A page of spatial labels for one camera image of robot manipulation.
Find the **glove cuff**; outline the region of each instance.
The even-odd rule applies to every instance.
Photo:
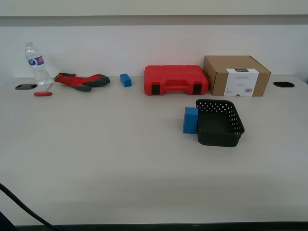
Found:
[[[72,82],[75,79],[75,74],[71,75],[71,74],[65,74],[65,73],[59,73],[55,78],[54,81],[55,82],[59,82],[59,83],[63,83],[66,85],[71,85]]]

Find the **red glove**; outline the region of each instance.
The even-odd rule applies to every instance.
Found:
[[[78,77],[76,74],[59,73],[55,78],[55,82],[69,85],[77,90],[90,91],[95,87],[102,87],[110,83],[110,79],[104,75],[93,75],[90,77]]]

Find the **wire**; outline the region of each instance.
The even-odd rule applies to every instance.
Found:
[[[31,209],[29,209],[24,203],[21,202],[21,200],[19,200],[17,198],[17,196],[15,196],[8,188],[6,188],[3,184],[0,183],[0,190],[2,192],[4,192],[8,197],[10,197],[16,204],[18,204],[19,207],[21,207],[25,212],[27,212],[29,215],[31,215],[32,217],[34,217],[36,220],[38,220],[39,222],[41,222],[42,224],[46,225],[48,228],[54,230],[54,231],[61,231],[61,229],[54,227],[53,225],[51,225],[50,223],[48,223],[47,221],[45,221],[43,218],[41,218],[39,215],[37,215],[36,213],[34,213]]]

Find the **black basket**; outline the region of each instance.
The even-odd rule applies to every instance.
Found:
[[[227,100],[196,101],[198,141],[203,145],[235,147],[245,132],[232,102]]]

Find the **water bottle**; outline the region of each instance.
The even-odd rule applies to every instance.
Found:
[[[51,78],[46,71],[43,57],[39,50],[33,46],[32,42],[26,43],[26,59],[28,60],[31,69],[33,70],[34,79],[38,85],[48,85],[51,83]]]

